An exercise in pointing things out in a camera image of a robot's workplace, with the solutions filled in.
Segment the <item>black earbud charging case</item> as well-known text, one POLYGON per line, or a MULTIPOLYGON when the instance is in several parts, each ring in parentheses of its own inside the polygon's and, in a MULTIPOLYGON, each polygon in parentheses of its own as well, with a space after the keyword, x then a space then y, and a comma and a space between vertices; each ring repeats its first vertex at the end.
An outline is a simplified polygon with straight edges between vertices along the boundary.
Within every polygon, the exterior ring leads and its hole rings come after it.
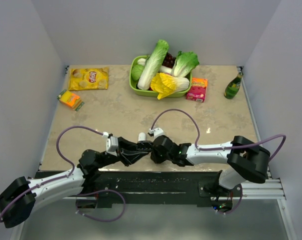
POLYGON ((143 140, 137 142, 136 150, 139 152, 152 152, 153 150, 153 142, 149 140, 143 140))

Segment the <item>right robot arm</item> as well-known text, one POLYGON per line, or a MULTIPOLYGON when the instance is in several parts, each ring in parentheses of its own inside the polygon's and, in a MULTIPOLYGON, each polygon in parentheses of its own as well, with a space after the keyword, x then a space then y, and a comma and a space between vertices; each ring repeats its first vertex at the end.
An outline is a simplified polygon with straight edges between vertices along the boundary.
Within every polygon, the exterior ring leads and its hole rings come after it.
POLYGON ((243 136, 235 136, 232 141, 221 144, 196 146, 194 143, 177 145, 167 136, 161 135, 153 141, 151 160, 156 164, 171 161, 179 167, 199 164, 226 164, 229 167, 218 173, 215 183, 207 189, 218 196, 226 196, 234 187, 249 181, 263 184, 267 178, 270 152, 254 145, 243 136))

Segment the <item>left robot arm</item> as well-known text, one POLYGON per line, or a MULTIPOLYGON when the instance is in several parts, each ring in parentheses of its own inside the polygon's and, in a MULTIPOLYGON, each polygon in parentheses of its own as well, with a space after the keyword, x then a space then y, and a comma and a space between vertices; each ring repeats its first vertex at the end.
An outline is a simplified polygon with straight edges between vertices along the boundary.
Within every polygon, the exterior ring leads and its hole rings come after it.
POLYGON ((153 143, 148 140, 134 143, 110 136, 105 151, 85 150, 78 165, 73 164, 69 170, 38 179, 18 177, 0 194, 0 223, 13 228, 49 203, 69 196, 90 196, 101 168, 117 162, 133 165, 152 149, 153 143))

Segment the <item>white earbud charging case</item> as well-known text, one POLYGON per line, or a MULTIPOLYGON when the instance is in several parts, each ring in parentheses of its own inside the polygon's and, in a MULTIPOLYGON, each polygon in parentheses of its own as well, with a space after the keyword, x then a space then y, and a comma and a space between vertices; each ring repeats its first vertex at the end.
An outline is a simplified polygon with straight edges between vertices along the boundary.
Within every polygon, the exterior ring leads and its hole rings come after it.
POLYGON ((146 134, 144 132, 140 132, 138 134, 137 141, 138 142, 143 142, 143 141, 146 141, 146 138, 147 138, 146 134))

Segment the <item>yellow napa cabbage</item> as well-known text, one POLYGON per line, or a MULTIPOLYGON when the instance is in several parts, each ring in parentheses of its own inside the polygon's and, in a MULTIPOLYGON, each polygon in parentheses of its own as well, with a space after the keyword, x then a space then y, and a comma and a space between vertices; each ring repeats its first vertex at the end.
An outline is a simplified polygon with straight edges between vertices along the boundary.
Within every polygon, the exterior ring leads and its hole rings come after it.
POLYGON ((161 100, 174 93, 185 91, 190 85, 190 80, 185 77, 174 77, 167 73, 157 73, 151 80, 151 89, 158 93, 157 99, 161 100))

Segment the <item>pink snack box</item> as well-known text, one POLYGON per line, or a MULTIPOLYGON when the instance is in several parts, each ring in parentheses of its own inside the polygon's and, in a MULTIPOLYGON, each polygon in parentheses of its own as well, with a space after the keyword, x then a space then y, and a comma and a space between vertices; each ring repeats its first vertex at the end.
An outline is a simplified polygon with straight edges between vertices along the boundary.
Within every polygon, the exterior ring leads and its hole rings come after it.
POLYGON ((195 78, 191 80, 191 87, 186 94, 186 99, 203 103, 206 99, 206 91, 208 87, 208 80, 205 78, 195 78))

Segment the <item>green plastic basin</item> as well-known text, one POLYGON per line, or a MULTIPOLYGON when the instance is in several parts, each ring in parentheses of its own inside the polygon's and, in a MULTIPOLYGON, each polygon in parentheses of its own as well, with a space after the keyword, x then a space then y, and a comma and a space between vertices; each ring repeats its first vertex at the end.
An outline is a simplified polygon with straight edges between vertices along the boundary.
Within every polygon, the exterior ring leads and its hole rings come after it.
MULTIPOLYGON (((149 55, 141 55, 141 56, 137 56, 136 58, 133 59, 132 63, 131 63, 131 67, 130 67, 130 72, 129 72, 129 85, 131 87, 131 89, 138 95, 138 96, 143 96, 143 97, 157 97, 158 93, 155 91, 151 91, 151 90, 141 90, 137 88, 137 84, 138 82, 133 80, 132 78, 132 69, 133 67, 135 67, 138 64, 138 60, 139 59, 147 59, 149 57, 149 55)), ((186 90, 184 91, 179 91, 179 92, 175 92, 169 96, 167 96, 167 98, 180 98, 183 97, 184 95, 187 94, 187 92, 189 91, 189 89, 191 88, 192 85, 192 72, 190 72, 186 78, 189 80, 189 86, 186 90)))

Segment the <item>yellow orange sponge pack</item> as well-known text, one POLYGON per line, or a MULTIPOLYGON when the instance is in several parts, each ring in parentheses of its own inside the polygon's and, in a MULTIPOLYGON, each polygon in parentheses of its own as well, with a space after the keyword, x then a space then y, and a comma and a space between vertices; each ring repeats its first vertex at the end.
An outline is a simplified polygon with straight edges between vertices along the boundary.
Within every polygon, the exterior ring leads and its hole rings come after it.
POLYGON ((58 96, 57 99, 60 103, 64 104, 65 106, 73 109, 74 111, 78 111, 85 103, 75 93, 72 93, 71 91, 64 89, 58 96))

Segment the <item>yellow chips bag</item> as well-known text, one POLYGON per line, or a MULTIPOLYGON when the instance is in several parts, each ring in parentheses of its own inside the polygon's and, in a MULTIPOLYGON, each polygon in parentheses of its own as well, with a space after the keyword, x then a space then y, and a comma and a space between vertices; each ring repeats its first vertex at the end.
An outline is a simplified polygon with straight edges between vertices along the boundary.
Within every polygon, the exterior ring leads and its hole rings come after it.
POLYGON ((109 67, 73 68, 68 80, 69 91, 107 90, 109 87, 109 67))

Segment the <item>small green cabbage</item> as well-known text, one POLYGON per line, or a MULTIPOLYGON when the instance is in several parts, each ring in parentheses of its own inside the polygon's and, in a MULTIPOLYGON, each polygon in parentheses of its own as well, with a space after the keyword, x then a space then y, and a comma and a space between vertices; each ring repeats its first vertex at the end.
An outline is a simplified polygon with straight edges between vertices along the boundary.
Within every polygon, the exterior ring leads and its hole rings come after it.
POLYGON ((145 66, 142 64, 137 64, 131 69, 131 77, 134 81, 138 81, 144 71, 145 66))

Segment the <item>tall napa cabbage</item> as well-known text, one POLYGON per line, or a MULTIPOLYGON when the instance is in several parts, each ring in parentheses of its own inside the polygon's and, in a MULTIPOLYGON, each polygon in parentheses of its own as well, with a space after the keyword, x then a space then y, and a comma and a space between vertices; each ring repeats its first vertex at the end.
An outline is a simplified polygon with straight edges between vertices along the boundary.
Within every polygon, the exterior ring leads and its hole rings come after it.
POLYGON ((140 90, 148 90, 153 77, 156 76, 169 50, 166 40, 159 39, 156 46, 144 65, 144 69, 138 80, 137 87, 140 90))

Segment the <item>dark red grapes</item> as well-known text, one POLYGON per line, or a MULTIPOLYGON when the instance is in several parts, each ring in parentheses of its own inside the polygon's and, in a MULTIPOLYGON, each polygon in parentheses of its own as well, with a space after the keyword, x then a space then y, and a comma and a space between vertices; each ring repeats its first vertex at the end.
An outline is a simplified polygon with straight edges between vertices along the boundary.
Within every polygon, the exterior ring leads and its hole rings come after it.
POLYGON ((176 57, 175 56, 172 56, 170 53, 167 53, 163 62, 162 62, 162 65, 167 67, 167 68, 173 68, 174 64, 175 64, 175 61, 176 61, 176 57))

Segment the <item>green leafy lettuce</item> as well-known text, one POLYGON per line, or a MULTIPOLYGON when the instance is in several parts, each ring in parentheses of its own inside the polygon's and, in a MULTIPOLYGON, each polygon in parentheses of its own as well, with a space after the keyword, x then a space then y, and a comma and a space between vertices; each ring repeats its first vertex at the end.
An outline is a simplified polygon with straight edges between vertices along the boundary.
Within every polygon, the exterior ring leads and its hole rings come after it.
POLYGON ((199 64, 198 55, 193 51, 179 51, 173 65, 171 75, 177 78, 185 77, 199 64))

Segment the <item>green glass bottle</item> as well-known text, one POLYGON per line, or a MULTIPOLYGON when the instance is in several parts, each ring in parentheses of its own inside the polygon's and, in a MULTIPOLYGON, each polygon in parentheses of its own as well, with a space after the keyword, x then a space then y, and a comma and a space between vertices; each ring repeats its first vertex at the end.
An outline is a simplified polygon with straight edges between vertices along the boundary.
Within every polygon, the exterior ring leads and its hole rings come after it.
POLYGON ((243 73, 239 72, 237 76, 226 86, 224 91, 224 97, 227 99, 233 99, 240 90, 243 73))

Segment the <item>white radish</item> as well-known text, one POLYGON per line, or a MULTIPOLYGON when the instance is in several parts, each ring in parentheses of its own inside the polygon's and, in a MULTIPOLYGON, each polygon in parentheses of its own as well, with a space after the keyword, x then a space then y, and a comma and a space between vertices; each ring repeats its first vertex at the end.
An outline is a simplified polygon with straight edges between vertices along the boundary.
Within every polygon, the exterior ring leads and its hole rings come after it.
MULTIPOLYGON (((146 60, 145 58, 140 58, 140 59, 137 60, 137 64, 138 64, 138 65, 142 65, 142 66, 145 66, 146 62, 147 62, 147 60, 146 60)), ((169 67, 166 67, 166 66, 163 66, 163 65, 162 65, 162 66, 160 67, 160 69, 159 69, 158 72, 159 72, 159 73, 165 73, 165 74, 171 75, 171 73, 172 73, 172 68, 169 68, 169 67)))

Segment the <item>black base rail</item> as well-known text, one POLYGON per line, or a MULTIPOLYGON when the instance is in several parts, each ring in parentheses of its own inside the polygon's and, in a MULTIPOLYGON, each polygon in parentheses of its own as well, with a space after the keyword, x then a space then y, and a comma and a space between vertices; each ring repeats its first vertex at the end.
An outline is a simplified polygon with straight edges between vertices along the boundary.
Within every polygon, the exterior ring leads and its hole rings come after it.
POLYGON ((92 208, 127 205, 194 205, 219 212, 233 209, 238 200, 283 200, 285 194, 279 180, 263 184, 243 182, 227 193, 213 193, 209 185, 216 172, 149 172, 104 171, 81 193, 75 194, 80 207, 85 200, 92 208))

